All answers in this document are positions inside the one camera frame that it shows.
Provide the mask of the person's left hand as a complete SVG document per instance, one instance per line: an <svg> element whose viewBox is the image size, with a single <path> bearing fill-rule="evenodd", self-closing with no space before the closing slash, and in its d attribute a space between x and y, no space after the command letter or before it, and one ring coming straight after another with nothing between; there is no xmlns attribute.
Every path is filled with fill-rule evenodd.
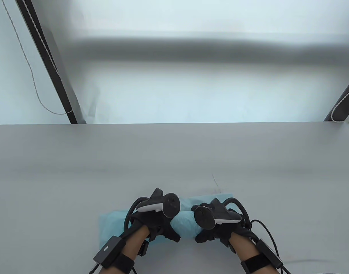
<svg viewBox="0 0 349 274"><path fill-rule="evenodd" d="M180 235L171 226L173 217L167 217L162 211L147 211L147 212L134 212L130 216L130 222L140 223L148 227L149 236L147 239L149 242L155 240L156 236L164 236L166 239L175 241L178 243L181 239Z"/></svg>

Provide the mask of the person's right hand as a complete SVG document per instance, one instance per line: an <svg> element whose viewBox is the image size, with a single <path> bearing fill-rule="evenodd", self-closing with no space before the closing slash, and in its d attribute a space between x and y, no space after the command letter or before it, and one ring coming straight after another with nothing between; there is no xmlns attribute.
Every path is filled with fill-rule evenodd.
<svg viewBox="0 0 349 274"><path fill-rule="evenodd" d="M220 202L214 198L209 204L193 205L194 220L202 229L195 237L197 243L219 239L226 247L230 245L231 234L235 233L259 241L251 231L250 219L243 205L236 198L227 198Z"/></svg>

